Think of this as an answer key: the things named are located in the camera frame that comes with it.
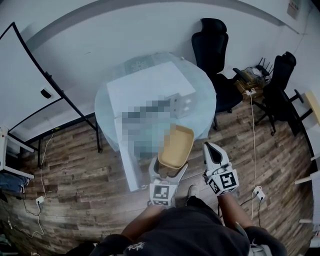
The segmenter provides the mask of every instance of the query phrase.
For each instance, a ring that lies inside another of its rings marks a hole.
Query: black office chair
[[[274,61],[273,74],[270,85],[286,89],[289,78],[297,64],[295,56],[286,51],[282,56],[277,56]]]
[[[301,130],[302,120],[307,116],[303,115],[300,117],[293,106],[292,102],[296,99],[300,99],[300,101],[304,103],[300,93],[297,90],[294,91],[295,96],[289,98],[280,87],[273,87],[271,84],[265,86],[263,88],[263,104],[252,101],[253,104],[256,104],[265,112],[254,124],[256,126],[259,125],[259,122],[268,116],[273,128],[271,132],[272,136],[276,133],[275,121],[288,122],[294,136],[296,136]]]
[[[275,121],[287,121],[288,119],[286,115],[290,111],[287,108],[291,108],[291,106],[290,104],[288,105],[285,102],[286,99],[285,96],[283,96],[283,93],[285,94],[284,90],[287,87],[289,78],[296,64],[297,61],[295,56],[293,56],[288,51],[282,56],[277,56],[274,61],[274,69],[271,82],[263,88],[264,99],[262,101],[262,104],[257,103],[256,101],[252,102],[265,112],[265,114],[255,122],[255,125],[258,125],[261,120],[268,116],[273,128],[273,132],[271,133],[272,136],[276,132]],[[295,100],[297,98],[300,98],[302,100],[301,95],[298,93],[298,91],[295,90],[295,92],[298,96],[295,96],[295,98],[292,99]]]
[[[234,68],[236,75],[227,79],[223,74],[218,74],[225,67],[225,55],[228,44],[226,25],[219,19],[202,18],[202,30],[192,36],[192,47],[197,66],[202,69],[212,81],[216,92],[215,112],[232,112],[232,108],[243,100],[234,83],[243,79],[249,82],[247,77],[237,68]],[[214,116],[214,127],[217,130],[217,119]]]

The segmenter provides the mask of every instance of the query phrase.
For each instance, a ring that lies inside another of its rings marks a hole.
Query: cable
[[[54,133],[52,133],[51,138],[49,139],[49,141],[45,145],[43,158],[42,158],[42,162],[41,162],[41,165],[40,165],[40,177],[41,177],[41,183],[42,183],[43,192],[44,192],[44,198],[43,199],[46,198],[46,190],[45,190],[44,181],[42,180],[42,164],[44,163],[44,159],[45,159],[45,155],[46,155],[46,151],[47,151],[47,146],[48,146],[49,142],[51,141],[51,139],[53,138],[53,136],[54,136]]]
[[[260,206],[261,206],[261,202],[262,202],[262,199],[259,202],[259,209],[258,209],[258,219],[259,219],[259,227],[260,228],[261,228],[261,222],[260,222]]]
[[[53,138],[53,136],[54,136],[54,133],[52,134],[51,138],[49,139],[49,141],[48,141],[48,142],[46,143],[46,145],[45,145],[44,153],[43,153],[43,157],[42,157],[42,162],[41,162],[41,165],[40,165],[40,177],[41,177],[41,183],[42,183],[42,187],[43,187],[43,191],[44,191],[44,198],[46,198],[46,190],[45,190],[44,181],[42,180],[42,164],[44,163],[44,159],[45,159],[45,156],[46,156],[47,146],[48,146],[49,142],[51,141],[51,139]],[[39,224],[39,227],[40,227],[40,229],[41,229],[41,232],[35,231],[35,232],[32,233],[32,235],[29,235],[28,233],[26,233],[28,230],[26,230],[26,229],[24,229],[24,228],[20,229],[17,225],[14,225],[14,227],[17,227],[19,231],[21,231],[21,232],[22,232],[22,231],[26,231],[26,232],[24,232],[24,233],[25,233],[28,237],[30,237],[30,238],[33,238],[34,235],[35,235],[35,233],[39,233],[40,235],[44,235],[44,234],[45,234],[45,233],[44,233],[44,230],[42,229],[42,227],[41,227],[41,225],[40,225],[41,207],[40,207],[40,204],[39,204],[39,203],[38,203],[38,206],[39,206],[39,209],[40,209],[40,212],[39,212],[38,215],[36,215],[36,214],[34,214],[34,213],[32,213],[32,212],[28,212],[28,213],[33,214],[33,215],[35,215],[35,216],[38,217],[38,224]]]
[[[256,198],[257,195],[258,195],[258,194],[256,194],[253,198],[250,198],[250,199],[248,199],[247,201],[244,201],[242,204],[240,204],[240,206],[243,206],[245,203],[253,200],[254,198]]]
[[[42,229],[42,227],[41,227],[41,225],[40,225],[40,214],[39,214],[39,216],[38,216],[38,224],[39,224],[39,227],[40,227],[42,233],[40,233],[39,231],[35,231],[35,232],[32,233],[32,235],[29,235],[29,234],[26,233],[26,232],[25,232],[25,234],[26,234],[28,237],[30,237],[30,238],[33,238],[34,235],[35,235],[35,233],[39,233],[40,235],[44,235],[45,233],[44,233],[44,231],[43,231],[43,229]],[[21,232],[22,232],[22,231],[28,231],[28,230],[26,230],[26,229],[24,229],[24,228],[20,229],[17,225],[14,225],[14,226],[17,227],[18,230],[21,231]]]
[[[296,49],[295,49],[295,51],[294,51],[293,55],[295,55],[295,54],[296,54],[296,52],[297,52],[297,50],[298,50],[298,48],[299,48],[299,46],[300,46],[300,44],[301,44],[302,40],[303,40],[303,39],[304,39],[304,37],[305,37],[306,31],[307,31],[307,25],[308,25],[308,21],[309,21],[309,15],[310,15],[310,13],[311,13],[311,11],[312,11],[312,10],[313,10],[313,7],[311,7],[311,9],[310,9],[310,11],[309,11],[309,13],[308,13],[308,16],[306,17],[305,28],[304,28],[304,31],[303,31],[302,37],[301,37],[300,42],[299,42],[298,46],[296,47]]]
[[[253,191],[252,191],[251,220],[254,219],[254,190],[256,189],[256,178],[257,178],[257,174],[256,174],[256,134],[255,134],[254,106],[252,104],[252,92],[253,92],[253,89],[251,89],[251,91],[250,91],[252,128],[253,128],[253,154],[254,154],[254,184],[253,184]]]
[[[27,214],[32,214],[32,215],[34,215],[34,216],[39,216],[40,215],[40,213],[41,213],[41,208],[40,208],[40,205],[39,205],[39,209],[40,209],[40,211],[39,211],[39,213],[38,214],[34,214],[33,212],[31,212],[31,211],[28,211],[27,210],[27,207],[26,207],[26,203],[25,203],[25,200],[24,199],[22,199],[23,200],[23,204],[24,204],[24,208],[25,208],[25,212],[27,213]]]

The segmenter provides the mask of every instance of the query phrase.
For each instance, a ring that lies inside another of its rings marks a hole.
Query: chair backrest
[[[229,36],[226,25],[216,18],[202,18],[202,30],[192,36],[191,42],[197,66],[209,78],[225,67]]]
[[[301,130],[300,117],[285,91],[268,84],[263,88],[263,97],[275,119],[288,122],[293,134],[297,135]]]
[[[277,56],[274,61],[274,69],[270,84],[286,89],[291,73],[297,64],[295,56],[286,51],[284,55]]]

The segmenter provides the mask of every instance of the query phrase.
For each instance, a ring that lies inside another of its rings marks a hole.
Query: black metal frame
[[[40,73],[45,77],[45,79],[48,81],[48,83],[52,86],[52,88],[59,94],[60,98],[51,102],[50,104],[44,106],[43,108],[39,109],[38,111],[34,112],[33,114],[29,115],[27,118],[25,118],[24,120],[22,120],[21,122],[19,122],[18,124],[16,124],[13,128],[11,128],[8,132],[8,135],[14,139],[16,139],[18,142],[26,145],[27,147],[30,147],[31,149],[35,150],[38,152],[38,167],[41,168],[40,166],[40,154],[41,154],[41,139],[43,139],[45,136],[51,135],[57,131],[60,131],[62,129],[65,129],[67,127],[73,126],[79,122],[82,121],[86,121],[88,125],[90,125],[92,127],[92,129],[95,130],[95,134],[96,134],[96,143],[97,143],[97,149],[98,149],[98,153],[102,152],[102,148],[100,147],[100,141],[99,141],[99,126],[97,123],[97,119],[95,120],[95,126],[88,120],[89,116],[84,116],[84,114],[73,104],[73,102],[66,96],[66,94],[64,93],[63,90],[60,89],[60,87],[56,84],[56,82],[53,80],[52,76],[48,74],[48,72],[44,72],[42,70],[42,68],[40,67],[40,65],[37,63],[36,59],[33,57],[33,55],[31,54],[30,50],[28,49],[26,43],[24,42],[23,38],[21,37],[18,28],[16,26],[16,24],[14,22],[12,22],[9,27],[3,32],[3,34],[0,36],[0,40],[1,38],[6,34],[6,32],[13,27],[14,32],[16,34],[16,36],[18,37],[20,43],[22,44],[24,50],[26,51],[26,53],[28,54],[28,56],[30,57],[30,59],[33,61],[34,65],[38,68],[38,70],[40,71]],[[10,133],[10,131],[12,131],[14,128],[16,128],[18,125],[20,125],[21,123],[23,123],[24,121],[26,121],[27,119],[29,119],[30,117],[34,116],[35,114],[37,114],[38,112],[44,110],[45,108],[53,105],[54,103],[61,101],[61,100],[65,100],[79,115],[80,118],[68,122],[66,124],[63,124],[59,127],[55,127],[41,135],[36,136],[33,139],[30,139],[28,141],[23,141],[19,138],[17,138],[16,136],[14,136],[13,134]],[[32,142],[38,140],[38,148],[30,145]]]

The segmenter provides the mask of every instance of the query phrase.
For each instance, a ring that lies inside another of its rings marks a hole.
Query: yellow container
[[[163,152],[158,153],[159,162],[172,169],[180,169],[186,163],[194,144],[194,131],[176,125],[170,134],[164,136]]]

